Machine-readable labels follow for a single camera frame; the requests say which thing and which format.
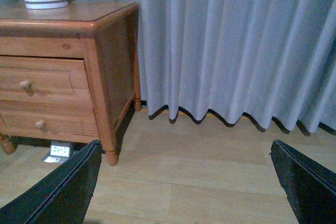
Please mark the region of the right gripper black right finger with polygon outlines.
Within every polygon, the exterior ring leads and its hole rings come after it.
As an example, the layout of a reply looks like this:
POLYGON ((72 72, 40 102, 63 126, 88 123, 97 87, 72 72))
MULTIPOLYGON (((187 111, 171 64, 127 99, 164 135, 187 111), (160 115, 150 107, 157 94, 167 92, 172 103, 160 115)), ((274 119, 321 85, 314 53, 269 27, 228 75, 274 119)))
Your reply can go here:
POLYGON ((270 154, 298 222, 335 223, 335 173, 281 140, 270 154))

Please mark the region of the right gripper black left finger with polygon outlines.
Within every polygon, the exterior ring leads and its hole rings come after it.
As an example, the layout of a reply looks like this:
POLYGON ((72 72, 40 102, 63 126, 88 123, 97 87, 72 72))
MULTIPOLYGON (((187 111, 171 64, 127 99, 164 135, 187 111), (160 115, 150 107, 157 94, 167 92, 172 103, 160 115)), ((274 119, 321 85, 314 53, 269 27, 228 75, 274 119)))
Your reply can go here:
POLYGON ((1 208, 1 223, 83 223, 96 187, 102 146, 93 140, 1 208))

